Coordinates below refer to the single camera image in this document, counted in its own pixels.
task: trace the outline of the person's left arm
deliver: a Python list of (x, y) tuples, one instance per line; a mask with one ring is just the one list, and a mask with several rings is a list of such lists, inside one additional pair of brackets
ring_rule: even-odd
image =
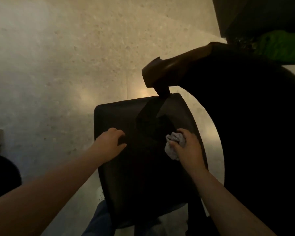
[(79, 158), (0, 197), (0, 235), (40, 235), (103, 163), (117, 156), (122, 130), (110, 128)]

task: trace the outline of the person's left hand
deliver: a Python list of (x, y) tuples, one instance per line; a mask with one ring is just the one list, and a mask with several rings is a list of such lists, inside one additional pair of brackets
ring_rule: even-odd
[(126, 143), (118, 146), (118, 139), (124, 135), (125, 133), (122, 130), (112, 127), (96, 138), (88, 152), (99, 158), (101, 164), (110, 161), (127, 146)]

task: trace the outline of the concrete floor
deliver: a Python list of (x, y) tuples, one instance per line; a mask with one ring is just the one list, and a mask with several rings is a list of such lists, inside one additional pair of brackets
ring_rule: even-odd
[[(157, 95), (145, 87), (142, 67), (211, 41), (225, 42), (212, 0), (0, 0), (2, 154), (24, 182), (77, 157), (94, 141), (97, 105)], [(212, 120), (193, 96), (171, 91), (188, 104), (209, 170), (223, 182)], [(95, 172), (43, 235), (80, 235), (100, 194)], [(186, 219), (186, 207), (162, 217), (169, 235), (184, 235)], [(116, 234), (133, 235), (133, 227)]]

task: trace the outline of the forearm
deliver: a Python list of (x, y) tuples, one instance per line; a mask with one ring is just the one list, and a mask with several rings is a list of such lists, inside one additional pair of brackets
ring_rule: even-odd
[(40, 235), (101, 165), (86, 152), (0, 197), (0, 235)]
[(207, 170), (193, 176), (217, 229), (225, 235), (275, 235)]

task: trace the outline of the gray cloth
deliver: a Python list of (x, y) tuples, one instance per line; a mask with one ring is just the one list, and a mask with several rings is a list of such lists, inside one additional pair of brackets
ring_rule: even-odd
[(186, 139), (184, 135), (181, 133), (175, 133), (172, 132), (171, 135), (166, 135), (166, 146), (165, 146), (165, 152), (172, 160), (179, 160), (177, 153), (175, 150), (169, 145), (169, 141), (174, 141), (179, 143), (179, 145), (184, 148), (186, 145)]

